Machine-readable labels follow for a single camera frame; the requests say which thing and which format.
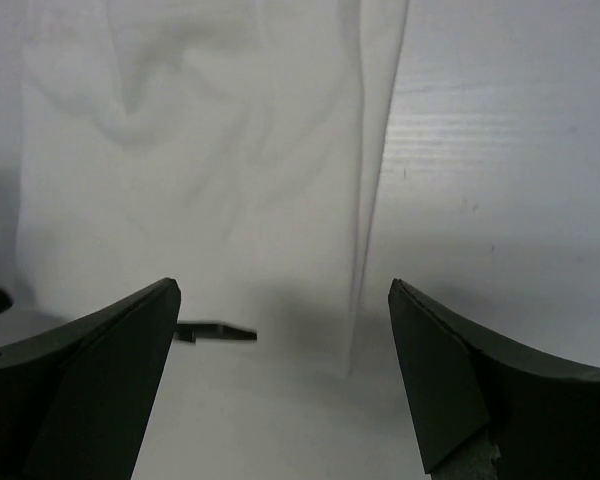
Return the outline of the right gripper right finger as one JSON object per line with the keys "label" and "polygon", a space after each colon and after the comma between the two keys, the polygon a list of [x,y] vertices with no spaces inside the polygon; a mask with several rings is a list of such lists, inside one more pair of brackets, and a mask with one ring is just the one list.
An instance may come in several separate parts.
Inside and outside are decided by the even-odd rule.
{"label": "right gripper right finger", "polygon": [[600,367],[514,341],[400,279],[388,303],[429,476],[600,479]]}

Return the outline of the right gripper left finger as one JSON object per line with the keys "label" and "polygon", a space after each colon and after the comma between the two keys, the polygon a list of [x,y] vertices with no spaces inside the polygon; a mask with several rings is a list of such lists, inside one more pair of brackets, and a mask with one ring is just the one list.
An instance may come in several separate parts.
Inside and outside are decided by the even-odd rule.
{"label": "right gripper left finger", "polygon": [[152,285],[0,347],[0,479],[128,479],[181,303]]}

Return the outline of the white t-shirt black graphic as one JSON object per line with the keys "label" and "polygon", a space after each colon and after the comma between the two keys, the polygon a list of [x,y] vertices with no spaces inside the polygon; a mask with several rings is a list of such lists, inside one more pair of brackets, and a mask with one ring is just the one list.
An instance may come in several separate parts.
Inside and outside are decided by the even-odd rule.
{"label": "white t-shirt black graphic", "polygon": [[403,1],[32,1],[19,268],[78,317],[162,277],[185,320],[349,366]]}

